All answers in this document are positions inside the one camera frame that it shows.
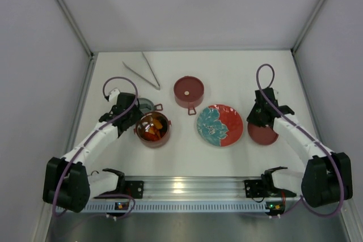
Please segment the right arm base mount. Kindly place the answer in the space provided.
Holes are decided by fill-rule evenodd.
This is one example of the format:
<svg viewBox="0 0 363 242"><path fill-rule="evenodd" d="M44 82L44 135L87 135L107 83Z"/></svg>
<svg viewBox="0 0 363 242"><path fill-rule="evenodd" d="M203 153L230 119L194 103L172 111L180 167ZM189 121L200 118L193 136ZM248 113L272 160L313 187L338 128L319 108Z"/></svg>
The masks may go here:
<svg viewBox="0 0 363 242"><path fill-rule="evenodd" d="M259 179L244 180L245 193L247 198L267 198L282 197L284 193L286 197L296 197L297 194L292 191L277 188L274 185L272 175L276 171L288 169L287 167L270 168L261 174Z"/></svg>

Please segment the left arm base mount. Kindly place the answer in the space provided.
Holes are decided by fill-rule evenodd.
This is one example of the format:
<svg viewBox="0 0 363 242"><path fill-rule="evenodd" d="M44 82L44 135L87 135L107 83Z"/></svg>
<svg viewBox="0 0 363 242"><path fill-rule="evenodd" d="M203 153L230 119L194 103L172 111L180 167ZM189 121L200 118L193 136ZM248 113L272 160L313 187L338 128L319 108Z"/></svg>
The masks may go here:
<svg viewBox="0 0 363 242"><path fill-rule="evenodd" d="M110 199L131 196L142 199L144 182L141 180L127 180L124 172L105 168L96 175L89 177L90 198Z"/></svg>

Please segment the grey lunch box lid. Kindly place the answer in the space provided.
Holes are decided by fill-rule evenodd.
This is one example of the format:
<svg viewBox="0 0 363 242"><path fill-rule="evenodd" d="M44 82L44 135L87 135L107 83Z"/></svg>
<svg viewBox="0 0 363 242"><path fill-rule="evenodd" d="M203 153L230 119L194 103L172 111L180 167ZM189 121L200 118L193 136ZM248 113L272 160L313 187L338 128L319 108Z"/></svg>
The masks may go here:
<svg viewBox="0 0 363 242"><path fill-rule="evenodd" d="M163 111L163 105L161 103L154 104L151 100L147 98L139 98L138 99L138 106L140 111L143 114L147 114L149 112L161 112Z"/></svg>

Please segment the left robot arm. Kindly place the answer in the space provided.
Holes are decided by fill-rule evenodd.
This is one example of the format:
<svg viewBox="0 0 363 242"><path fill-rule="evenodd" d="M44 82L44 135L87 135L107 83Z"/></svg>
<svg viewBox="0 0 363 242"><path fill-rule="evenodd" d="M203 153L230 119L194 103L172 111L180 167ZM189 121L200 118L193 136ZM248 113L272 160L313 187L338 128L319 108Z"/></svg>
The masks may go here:
<svg viewBox="0 0 363 242"><path fill-rule="evenodd" d="M43 201L76 213L97 197L119 197L125 193L125 175L105 168L93 174L93 162L112 142L143 116L134 94L121 92L108 95L114 100L111 110L102 115L91 133L61 158L52 157L46 166Z"/></svg>

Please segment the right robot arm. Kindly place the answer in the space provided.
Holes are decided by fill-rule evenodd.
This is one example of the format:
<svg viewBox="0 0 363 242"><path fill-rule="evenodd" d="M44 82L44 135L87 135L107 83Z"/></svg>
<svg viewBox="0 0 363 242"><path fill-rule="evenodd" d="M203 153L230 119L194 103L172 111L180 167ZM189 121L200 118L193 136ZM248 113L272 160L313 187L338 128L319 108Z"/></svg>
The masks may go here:
<svg viewBox="0 0 363 242"><path fill-rule="evenodd" d="M282 138L304 165L303 172L288 167L270 168L261 175L269 194L287 192L302 196L311 207L351 199L353 196L351 160L316 140L297 120L287 105L279 105L270 87L255 91L255 104L247 117L251 139L268 146Z"/></svg>

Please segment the steel serving tongs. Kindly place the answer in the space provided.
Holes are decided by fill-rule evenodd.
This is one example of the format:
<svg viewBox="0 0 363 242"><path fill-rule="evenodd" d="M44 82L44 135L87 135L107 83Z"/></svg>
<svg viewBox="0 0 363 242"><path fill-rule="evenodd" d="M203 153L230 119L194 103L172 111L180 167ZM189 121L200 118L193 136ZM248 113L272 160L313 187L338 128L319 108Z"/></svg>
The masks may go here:
<svg viewBox="0 0 363 242"><path fill-rule="evenodd" d="M161 84L153 70L153 67L144 52L132 52L122 60L126 69L152 86L157 91L161 90Z"/></svg>

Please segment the salmon piece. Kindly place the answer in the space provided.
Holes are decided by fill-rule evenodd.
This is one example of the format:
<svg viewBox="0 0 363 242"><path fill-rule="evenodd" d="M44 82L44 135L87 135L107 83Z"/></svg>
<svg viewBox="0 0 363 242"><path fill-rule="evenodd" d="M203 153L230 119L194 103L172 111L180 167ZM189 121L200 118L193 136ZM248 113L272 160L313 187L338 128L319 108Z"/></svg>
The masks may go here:
<svg viewBox="0 0 363 242"><path fill-rule="evenodd" d="M154 126L149 127L148 132L153 135L160 135L159 130Z"/></svg>

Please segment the red sausage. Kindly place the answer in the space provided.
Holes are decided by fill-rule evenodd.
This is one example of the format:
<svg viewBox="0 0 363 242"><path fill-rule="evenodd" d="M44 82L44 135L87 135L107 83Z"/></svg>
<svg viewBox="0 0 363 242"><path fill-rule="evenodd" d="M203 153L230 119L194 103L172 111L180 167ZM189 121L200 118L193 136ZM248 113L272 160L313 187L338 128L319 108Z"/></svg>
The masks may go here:
<svg viewBox="0 0 363 242"><path fill-rule="evenodd" d="M155 142L159 140L159 137L156 134L149 133L148 131L144 132L142 135L143 139L150 142Z"/></svg>

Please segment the fried orange piece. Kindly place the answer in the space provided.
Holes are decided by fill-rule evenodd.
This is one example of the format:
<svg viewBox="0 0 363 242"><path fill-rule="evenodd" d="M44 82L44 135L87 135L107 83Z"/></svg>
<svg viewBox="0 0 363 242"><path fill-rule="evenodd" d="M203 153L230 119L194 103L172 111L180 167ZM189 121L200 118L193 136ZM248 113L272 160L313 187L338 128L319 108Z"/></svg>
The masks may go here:
<svg viewBox="0 0 363 242"><path fill-rule="evenodd" d="M161 129L163 128L163 125L158 121L158 120L154 120L152 122L153 126L156 127L157 129Z"/></svg>

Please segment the black spiky sea cucumber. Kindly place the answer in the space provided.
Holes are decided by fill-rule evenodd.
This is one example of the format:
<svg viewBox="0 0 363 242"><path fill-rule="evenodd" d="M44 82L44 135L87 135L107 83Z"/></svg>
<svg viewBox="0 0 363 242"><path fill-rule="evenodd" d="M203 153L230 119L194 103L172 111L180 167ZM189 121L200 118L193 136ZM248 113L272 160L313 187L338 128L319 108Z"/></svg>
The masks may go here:
<svg viewBox="0 0 363 242"><path fill-rule="evenodd" d="M160 131L163 133L163 134L166 134L167 131L168 131L168 122L165 121L165 120L160 120L160 123L162 125L162 128L160 129Z"/></svg>

